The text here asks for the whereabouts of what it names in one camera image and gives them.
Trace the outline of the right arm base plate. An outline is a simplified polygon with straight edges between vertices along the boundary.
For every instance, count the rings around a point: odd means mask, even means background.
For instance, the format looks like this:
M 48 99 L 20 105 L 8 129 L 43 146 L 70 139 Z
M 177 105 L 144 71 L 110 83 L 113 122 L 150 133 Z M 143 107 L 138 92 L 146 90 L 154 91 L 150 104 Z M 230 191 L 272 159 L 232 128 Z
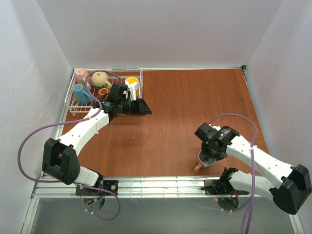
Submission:
M 222 182 L 219 179 L 207 179 L 204 180 L 204 186 L 201 190 L 206 195 L 248 195 L 249 192 L 244 190 L 235 190 L 229 182 Z

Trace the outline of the dark brown glazed mug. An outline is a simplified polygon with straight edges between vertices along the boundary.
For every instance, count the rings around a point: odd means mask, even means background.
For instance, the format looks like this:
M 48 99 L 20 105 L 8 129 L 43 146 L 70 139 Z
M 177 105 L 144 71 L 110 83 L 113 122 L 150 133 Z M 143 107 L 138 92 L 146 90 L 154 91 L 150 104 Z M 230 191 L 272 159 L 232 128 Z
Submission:
M 103 99 L 102 96 L 104 96 L 104 95 L 106 95 L 106 94 L 108 94 L 108 93 L 110 93 L 110 89 L 101 88 L 101 89 L 99 89 L 98 92 L 97 92 L 97 97 L 98 97 L 98 99 Z

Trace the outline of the white mug blue handle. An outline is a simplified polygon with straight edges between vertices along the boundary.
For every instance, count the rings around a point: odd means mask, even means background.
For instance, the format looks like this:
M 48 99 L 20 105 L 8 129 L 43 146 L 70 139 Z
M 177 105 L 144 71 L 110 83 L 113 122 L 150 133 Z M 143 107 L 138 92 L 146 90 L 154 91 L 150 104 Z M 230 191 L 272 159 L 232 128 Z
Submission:
M 73 94 L 76 101 L 82 105 L 93 102 L 95 99 L 82 84 L 76 84 L 73 87 Z

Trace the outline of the yellow enamel mug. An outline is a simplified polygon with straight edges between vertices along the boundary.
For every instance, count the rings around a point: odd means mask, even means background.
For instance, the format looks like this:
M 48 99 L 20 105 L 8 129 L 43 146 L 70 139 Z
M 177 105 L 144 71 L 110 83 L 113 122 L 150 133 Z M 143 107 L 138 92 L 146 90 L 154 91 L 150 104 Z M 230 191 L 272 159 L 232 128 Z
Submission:
M 141 85 L 139 83 L 139 79 L 136 77 L 128 77 L 128 78 L 126 78 L 125 83 L 127 85 L 134 86 L 135 91 L 136 91 L 136 97 L 138 97 L 139 96 L 139 90 L 141 88 Z

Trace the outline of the white mug pink handle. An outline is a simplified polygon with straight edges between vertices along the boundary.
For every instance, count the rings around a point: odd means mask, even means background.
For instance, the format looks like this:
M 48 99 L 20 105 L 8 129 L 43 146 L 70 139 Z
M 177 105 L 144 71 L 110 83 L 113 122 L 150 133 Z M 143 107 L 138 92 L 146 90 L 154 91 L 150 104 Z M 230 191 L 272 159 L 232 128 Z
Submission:
M 206 169 L 213 166 L 216 163 L 215 158 L 207 158 L 202 151 L 198 153 L 198 164 L 194 168 L 194 172 L 198 172 L 200 169 Z

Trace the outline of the pink faceted mug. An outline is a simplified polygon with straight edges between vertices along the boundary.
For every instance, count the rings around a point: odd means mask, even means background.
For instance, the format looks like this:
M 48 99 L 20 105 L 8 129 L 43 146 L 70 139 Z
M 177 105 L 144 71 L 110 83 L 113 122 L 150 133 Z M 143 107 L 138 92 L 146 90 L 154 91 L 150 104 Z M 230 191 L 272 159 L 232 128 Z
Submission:
M 92 87 L 92 82 L 91 82 L 91 78 L 88 78 L 87 83 L 85 83 L 87 76 L 89 75 L 89 72 L 86 71 L 84 68 L 77 68 L 74 71 L 74 77 L 76 79 L 76 82 L 78 84 L 83 85 L 84 87 L 86 87 L 88 90 L 91 89 Z

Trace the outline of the aluminium frame rail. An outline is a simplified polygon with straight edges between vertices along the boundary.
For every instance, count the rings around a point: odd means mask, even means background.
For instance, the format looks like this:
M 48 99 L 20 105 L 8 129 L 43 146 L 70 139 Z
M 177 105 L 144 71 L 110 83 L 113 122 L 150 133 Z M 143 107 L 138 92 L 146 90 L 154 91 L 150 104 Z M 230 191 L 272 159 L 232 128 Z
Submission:
M 216 185 L 218 177 L 213 176 L 166 176 L 166 177 L 108 177 L 105 181 L 116 184 L 113 190 L 119 198 L 181 198 L 230 196 L 231 192 L 206 192 L 205 186 Z M 94 197 L 93 192 L 85 193 L 79 185 L 58 183 L 36 184 L 36 197 Z

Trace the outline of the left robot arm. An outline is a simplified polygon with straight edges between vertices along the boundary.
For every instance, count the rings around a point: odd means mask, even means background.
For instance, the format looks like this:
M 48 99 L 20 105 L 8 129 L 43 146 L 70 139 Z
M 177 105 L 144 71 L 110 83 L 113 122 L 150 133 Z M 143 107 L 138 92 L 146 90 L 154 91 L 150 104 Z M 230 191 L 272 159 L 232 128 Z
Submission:
M 43 172 L 66 185 L 94 187 L 99 184 L 100 173 L 80 166 L 78 155 L 86 143 L 119 114 L 152 114 L 144 99 L 136 96 L 139 88 L 137 82 L 113 83 L 110 93 L 103 95 L 82 121 L 58 139 L 48 139 L 44 145 Z

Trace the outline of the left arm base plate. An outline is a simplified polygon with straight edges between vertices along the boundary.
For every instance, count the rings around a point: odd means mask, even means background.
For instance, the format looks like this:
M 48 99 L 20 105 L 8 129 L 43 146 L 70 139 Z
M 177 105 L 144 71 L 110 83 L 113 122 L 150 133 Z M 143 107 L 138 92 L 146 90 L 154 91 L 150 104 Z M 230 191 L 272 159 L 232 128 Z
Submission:
M 101 195 L 117 195 L 118 180 L 104 180 L 94 187 L 94 189 L 85 188 L 77 185 L 75 195 L 78 196 L 101 196 Z

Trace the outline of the beige speckled round mug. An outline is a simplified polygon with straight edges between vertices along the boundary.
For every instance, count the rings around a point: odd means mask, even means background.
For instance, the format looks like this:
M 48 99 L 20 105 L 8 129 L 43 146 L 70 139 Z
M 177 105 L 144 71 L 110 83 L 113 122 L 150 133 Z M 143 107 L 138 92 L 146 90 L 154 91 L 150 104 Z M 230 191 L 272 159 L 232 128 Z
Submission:
M 107 88 L 111 89 L 112 84 L 109 81 L 109 76 L 105 72 L 95 72 L 91 77 L 91 82 L 93 86 L 97 88 Z

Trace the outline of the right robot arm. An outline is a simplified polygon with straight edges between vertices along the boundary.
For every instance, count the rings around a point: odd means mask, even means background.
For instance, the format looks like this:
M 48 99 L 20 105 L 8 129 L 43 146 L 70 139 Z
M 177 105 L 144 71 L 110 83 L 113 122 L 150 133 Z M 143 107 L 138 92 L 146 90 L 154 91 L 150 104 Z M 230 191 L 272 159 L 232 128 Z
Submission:
M 205 182 L 206 194 L 231 195 L 254 192 L 269 200 L 284 212 L 295 215 L 312 193 L 312 183 L 307 167 L 292 166 L 282 162 L 251 144 L 229 126 L 212 127 L 203 123 L 195 131 L 201 140 L 199 164 L 195 171 L 207 168 L 217 161 L 233 156 L 249 166 L 254 166 L 259 176 L 252 176 L 237 168 L 225 168 L 219 179 Z

